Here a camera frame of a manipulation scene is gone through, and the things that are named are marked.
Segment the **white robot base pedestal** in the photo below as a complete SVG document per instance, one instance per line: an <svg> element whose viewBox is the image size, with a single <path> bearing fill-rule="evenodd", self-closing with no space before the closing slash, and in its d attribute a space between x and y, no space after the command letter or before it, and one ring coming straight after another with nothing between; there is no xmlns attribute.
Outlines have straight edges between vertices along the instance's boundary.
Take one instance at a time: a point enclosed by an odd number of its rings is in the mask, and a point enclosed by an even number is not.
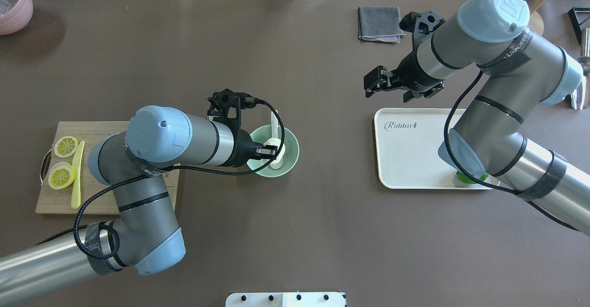
<svg viewBox="0 0 590 307"><path fill-rule="evenodd" d="M245 292L229 294L226 307L346 307L342 292Z"/></svg>

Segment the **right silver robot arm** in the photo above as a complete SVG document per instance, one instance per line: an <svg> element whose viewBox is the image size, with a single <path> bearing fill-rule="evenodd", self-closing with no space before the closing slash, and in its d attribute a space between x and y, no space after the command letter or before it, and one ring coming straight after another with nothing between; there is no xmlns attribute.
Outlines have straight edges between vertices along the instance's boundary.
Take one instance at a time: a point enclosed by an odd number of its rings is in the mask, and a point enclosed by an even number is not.
<svg viewBox="0 0 590 307"><path fill-rule="evenodd" d="M524 0L468 0L447 20L410 13L400 28L412 34L411 53L394 71L369 72L365 94L404 90L405 102L430 98L476 64L478 75L445 120L440 158L474 183L485 185L486 174L498 178L498 190L588 234L589 175L519 133L537 105L556 105L583 80L581 64L531 30L529 20Z"/></svg>

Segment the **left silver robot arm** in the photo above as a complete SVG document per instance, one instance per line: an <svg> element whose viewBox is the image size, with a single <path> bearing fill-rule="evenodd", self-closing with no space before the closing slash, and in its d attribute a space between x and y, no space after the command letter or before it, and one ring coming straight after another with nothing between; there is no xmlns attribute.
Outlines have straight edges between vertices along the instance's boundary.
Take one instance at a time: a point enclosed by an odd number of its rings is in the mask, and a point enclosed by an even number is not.
<svg viewBox="0 0 590 307"><path fill-rule="evenodd" d="M72 229L33 248L1 259L1 305L15 306L127 266L154 275L186 253L164 173L175 169L216 173L216 166L239 167L251 159L272 161L283 150L252 141L239 117L214 109L206 118L172 107L146 106L127 130L90 153L91 175L114 194L120 217L82 229L86 201Z"/></svg>

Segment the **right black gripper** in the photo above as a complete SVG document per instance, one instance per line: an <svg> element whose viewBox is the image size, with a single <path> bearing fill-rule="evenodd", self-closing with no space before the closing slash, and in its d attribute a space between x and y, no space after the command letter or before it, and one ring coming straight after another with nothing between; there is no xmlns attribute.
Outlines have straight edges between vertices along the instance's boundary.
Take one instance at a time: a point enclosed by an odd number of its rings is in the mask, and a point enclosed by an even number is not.
<svg viewBox="0 0 590 307"><path fill-rule="evenodd" d="M421 97L431 98L444 88L444 81L432 78L419 65L415 52L409 53L392 72L378 65L363 78L365 97L380 91L405 90L403 101L407 103Z"/></svg>

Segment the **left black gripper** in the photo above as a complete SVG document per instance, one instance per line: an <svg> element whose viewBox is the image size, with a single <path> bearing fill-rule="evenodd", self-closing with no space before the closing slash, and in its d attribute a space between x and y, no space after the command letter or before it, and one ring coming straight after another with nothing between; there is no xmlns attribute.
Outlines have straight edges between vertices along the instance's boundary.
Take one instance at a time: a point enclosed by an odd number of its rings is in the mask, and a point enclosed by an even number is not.
<svg viewBox="0 0 590 307"><path fill-rule="evenodd" d="M252 141L250 135L243 129L240 129L237 134L236 149L228 160L229 167L240 167L245 165L248 160L276 160L278 159L278 147L276 146L262 146Z"/></svg>

